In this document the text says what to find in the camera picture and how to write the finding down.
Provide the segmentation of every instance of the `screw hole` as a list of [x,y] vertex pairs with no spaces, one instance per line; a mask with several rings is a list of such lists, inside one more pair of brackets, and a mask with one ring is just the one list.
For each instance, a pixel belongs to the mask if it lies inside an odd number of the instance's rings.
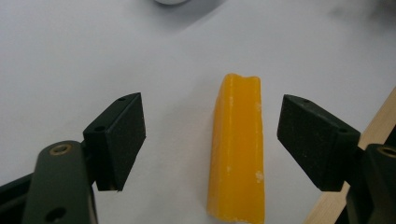
[[381,152],[382,154],[384,154],[388,157],[396,158],[396,149],[395,148],[379,147],[378,150],[379,150],[379,152]]
[[58,207],[47,213],[46,221],[49,223],[59,222],[66,214],[66,209]]
[[101,131],[103,131],[105,128],[106,128],[105,126],[99,126],[99,127],[96,127],[96,128],[95,128],[95,131],[96,131],[96,132],[101,132]]
[[67,153],[70,148],[72,148],[72,146],[69,144],[61,144],[50,149],[49,154],[51,154],[52,156],[60,156]]

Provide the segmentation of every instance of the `yellow cheese stick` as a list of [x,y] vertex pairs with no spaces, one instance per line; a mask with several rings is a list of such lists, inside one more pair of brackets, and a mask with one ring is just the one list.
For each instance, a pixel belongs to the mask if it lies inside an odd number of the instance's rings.
[[206,209],[223,221],[264,222],[260,85],[229,74],[216,101]]

